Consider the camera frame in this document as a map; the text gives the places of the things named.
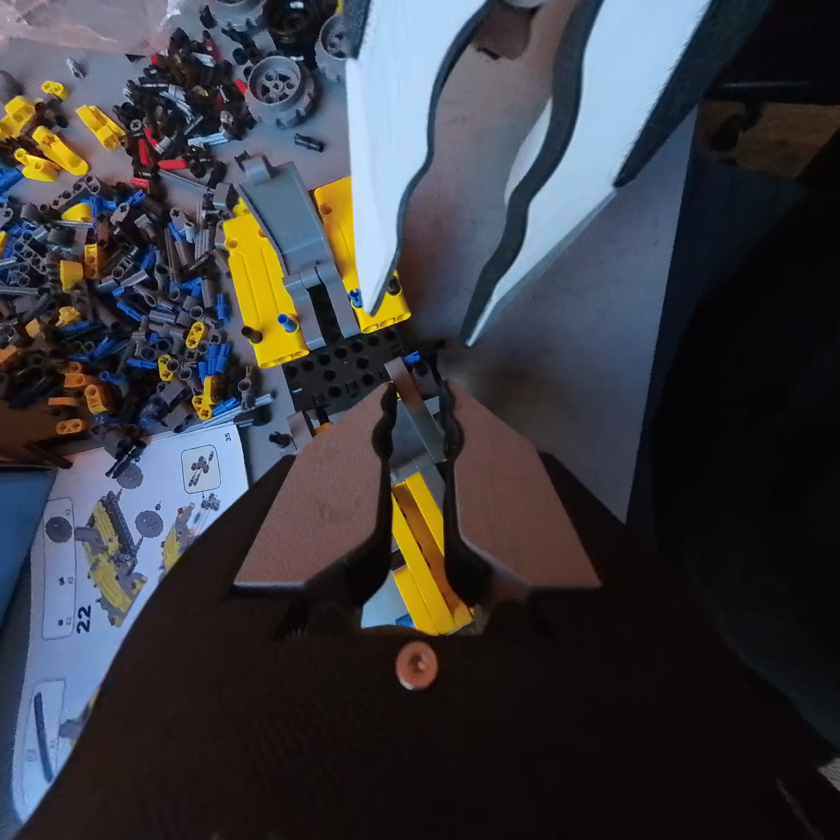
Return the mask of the grey work desk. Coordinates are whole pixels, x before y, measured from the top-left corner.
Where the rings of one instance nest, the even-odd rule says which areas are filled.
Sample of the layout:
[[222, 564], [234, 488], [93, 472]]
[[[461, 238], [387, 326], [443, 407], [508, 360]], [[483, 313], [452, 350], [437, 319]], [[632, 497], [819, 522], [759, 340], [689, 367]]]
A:
[[432, 164], [406, 208], [399, 265], [419, 342], [439, 370], [553, 454], [627, 519], [692, 135], [691, 112], [473, 348], [459, 331], [505, 221], [513, 159], [550, 89], [553, 48], [493, 60], [468, 47], [437, 103]]

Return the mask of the group of grey toy wheels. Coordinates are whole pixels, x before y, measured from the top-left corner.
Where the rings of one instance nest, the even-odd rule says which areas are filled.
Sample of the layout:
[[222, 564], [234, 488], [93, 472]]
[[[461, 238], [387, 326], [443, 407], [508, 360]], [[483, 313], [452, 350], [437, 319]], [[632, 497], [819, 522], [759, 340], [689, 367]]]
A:
[[214, 1], [209, 10], [238, 45], [250, 67], [245, 82], [248, 110], [258, 121], [291, 128], [306, 121], [319, 100], [319, 82], [341, 82], [350, 57], [343, 2], [317, 34], [285, 39], [267, 25], [269, 1]]

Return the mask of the person's right hand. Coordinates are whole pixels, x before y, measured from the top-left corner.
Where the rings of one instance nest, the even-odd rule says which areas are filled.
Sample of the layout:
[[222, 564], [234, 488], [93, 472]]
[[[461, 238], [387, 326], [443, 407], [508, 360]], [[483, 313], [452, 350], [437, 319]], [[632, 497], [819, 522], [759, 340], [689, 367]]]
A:
[[517, 60], [529, 45], [531, 21], [538, 8], [494, 1], [470, 45], [492, 60]]

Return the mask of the yellow black toy vehicle model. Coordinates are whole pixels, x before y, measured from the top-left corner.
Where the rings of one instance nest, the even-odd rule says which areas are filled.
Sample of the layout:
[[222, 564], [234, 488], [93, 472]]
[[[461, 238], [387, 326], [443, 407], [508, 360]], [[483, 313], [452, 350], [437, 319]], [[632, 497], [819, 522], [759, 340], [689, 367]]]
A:
[[391, 459], [395, 623], [432, 635], [466, 630], [474, 613], [445, 580], [444, 438], [435, 350], [414, 350], [412, 313], [397, 272], [373, 313], [364, 309], [349, 176], [312, 190], [293, 163], [241, 164], [244, 180], [222, 225], [244, 335], [278, 380], [286, 425], [269, 435], [291, 455], [375, 388], [396, 389]]

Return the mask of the pile of black red pins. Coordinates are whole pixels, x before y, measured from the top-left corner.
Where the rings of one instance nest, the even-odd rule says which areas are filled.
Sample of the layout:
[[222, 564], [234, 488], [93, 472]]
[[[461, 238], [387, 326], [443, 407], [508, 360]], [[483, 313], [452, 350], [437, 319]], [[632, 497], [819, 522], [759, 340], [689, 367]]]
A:
[[208, 6], [201, 13], [200, 35], [175, 28], [166, 48], [147, 56], [112, 107], [140, 187], [150, 189], [154, 179], [174, 174], [213, 190], [228, 172], [220, 152], [256, 125], [245, 102], [245, 79], [237, 77], [217, 38], [233, 31], [219, 29]]

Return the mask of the pile of mixed small pieces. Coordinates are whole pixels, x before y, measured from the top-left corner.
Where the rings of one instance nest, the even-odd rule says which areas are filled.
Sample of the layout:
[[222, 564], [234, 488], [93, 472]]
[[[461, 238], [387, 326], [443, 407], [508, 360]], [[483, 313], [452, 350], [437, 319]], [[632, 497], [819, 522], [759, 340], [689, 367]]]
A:
[[[68, 90], [41, 89], [2, 102], [2, 404], [56, 420], [31, 448], [68, 467], [53, 445], [90, 440], [113, 476], [156, 434], [266, 422], [277, 392], [228, 331], [230, 184], [162, 174], [147, 189], [132, 170], [106, 182], [59, 134]], [[105, 151], [126, 152], [112, 111], [76, 114]]]

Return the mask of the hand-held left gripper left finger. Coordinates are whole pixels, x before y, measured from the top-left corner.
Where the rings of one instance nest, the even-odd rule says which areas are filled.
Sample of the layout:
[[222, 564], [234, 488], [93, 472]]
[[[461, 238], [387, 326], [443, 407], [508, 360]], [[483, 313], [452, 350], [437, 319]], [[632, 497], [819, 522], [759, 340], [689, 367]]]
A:
[[291, 461], [235, 583], [363, 607], [391, 567], [393, 383], [316, 433]]

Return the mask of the blue cardboard box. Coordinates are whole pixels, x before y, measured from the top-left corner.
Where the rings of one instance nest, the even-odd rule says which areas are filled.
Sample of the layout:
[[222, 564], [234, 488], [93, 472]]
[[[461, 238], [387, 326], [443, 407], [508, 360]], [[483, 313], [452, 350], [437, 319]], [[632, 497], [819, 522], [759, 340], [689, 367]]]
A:
[[4, 623], [58, 471], [54, 466], [2, 462], [1, 623]]

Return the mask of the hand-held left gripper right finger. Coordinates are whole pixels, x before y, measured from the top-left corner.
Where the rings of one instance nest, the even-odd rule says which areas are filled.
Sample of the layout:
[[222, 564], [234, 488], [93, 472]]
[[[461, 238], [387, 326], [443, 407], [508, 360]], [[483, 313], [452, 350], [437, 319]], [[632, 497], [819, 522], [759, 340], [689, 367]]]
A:
[[468, 606], [588, 592], [602, 581], [534, 444], [465, 388], [440, 394], [444, 567]]

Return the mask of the black toy wheel rim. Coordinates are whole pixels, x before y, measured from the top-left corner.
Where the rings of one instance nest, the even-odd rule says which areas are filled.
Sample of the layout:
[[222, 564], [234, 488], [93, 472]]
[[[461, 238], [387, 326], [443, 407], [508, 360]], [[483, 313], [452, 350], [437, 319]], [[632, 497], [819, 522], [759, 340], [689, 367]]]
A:
[[317, 34], [332, 11], [332, 2], [269, 1], [266, 4], [267, 25], [269, 31], [283, 39], [301, 38]]

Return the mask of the clear crumpled plastic bag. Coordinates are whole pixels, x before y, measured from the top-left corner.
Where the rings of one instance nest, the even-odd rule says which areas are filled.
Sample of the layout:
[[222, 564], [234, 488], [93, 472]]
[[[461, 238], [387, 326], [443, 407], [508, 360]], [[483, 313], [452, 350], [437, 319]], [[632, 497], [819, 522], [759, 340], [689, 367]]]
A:
[[158, 46], [182, 1], [2, 1], [2, 46], [25, 39], [55, 48], [144, 53]]

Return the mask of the building instruction booklet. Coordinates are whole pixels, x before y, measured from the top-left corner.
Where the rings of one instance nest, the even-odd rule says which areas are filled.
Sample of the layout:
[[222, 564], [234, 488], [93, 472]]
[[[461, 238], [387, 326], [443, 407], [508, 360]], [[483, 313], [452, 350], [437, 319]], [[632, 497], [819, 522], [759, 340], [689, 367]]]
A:
[[119, 474], [105, 448], [69, 456], [30, 554], [30, 620], [11, 770], [21, 821], [79, 737], [126, 633], [188, 548], [248, 488], [229, 423], [153, 438]]

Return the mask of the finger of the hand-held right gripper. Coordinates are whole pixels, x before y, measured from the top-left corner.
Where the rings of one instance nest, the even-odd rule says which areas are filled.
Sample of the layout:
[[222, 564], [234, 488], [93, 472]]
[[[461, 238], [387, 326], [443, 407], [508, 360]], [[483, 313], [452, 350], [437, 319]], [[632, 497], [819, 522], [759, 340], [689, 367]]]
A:
[[434, 154], [437, 101], [488, 1], [347, 1], [345, 67], [355, 264], [363, 310], [381, 305], [408, 200]]
[[460, 339], [474, 345], [506, 296], [608, 204], [710, 2], [576, 2], [552, 63], [550, 97], [508, 176], [496, 250]]

